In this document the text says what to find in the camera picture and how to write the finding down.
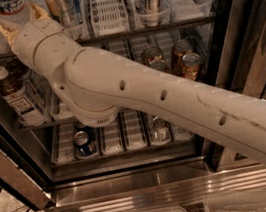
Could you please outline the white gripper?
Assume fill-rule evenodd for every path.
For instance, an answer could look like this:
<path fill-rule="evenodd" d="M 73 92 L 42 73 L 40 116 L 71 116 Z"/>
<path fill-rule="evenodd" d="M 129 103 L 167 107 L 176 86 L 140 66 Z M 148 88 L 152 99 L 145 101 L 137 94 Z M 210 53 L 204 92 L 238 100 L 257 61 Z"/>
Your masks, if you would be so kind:
<path fill-rule="evenodd" d="M 0 34 L 21 62 L 49 80 L 66 58 L 82 47 L 66 35 L 61 24 L 49 19 L 45 9 L 32 2 L 28 8 L 31 23 L 21 28 L 2 19 Z"/>

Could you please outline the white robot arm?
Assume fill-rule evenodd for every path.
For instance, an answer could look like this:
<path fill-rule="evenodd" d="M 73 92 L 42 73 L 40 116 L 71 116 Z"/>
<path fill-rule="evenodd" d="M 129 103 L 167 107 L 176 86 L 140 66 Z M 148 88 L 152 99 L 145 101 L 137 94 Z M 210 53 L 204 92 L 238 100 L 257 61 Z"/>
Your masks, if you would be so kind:
<path fill-rule="evenodd" d="M 17 58 L 44 76 L 85 125 L 105 126 L 121 108 L 131 108 L 266 165 L 266 101 L 80 46 L 45 9 L 30 9 L 24 26 L 0 18 L 0 33 Z"/>

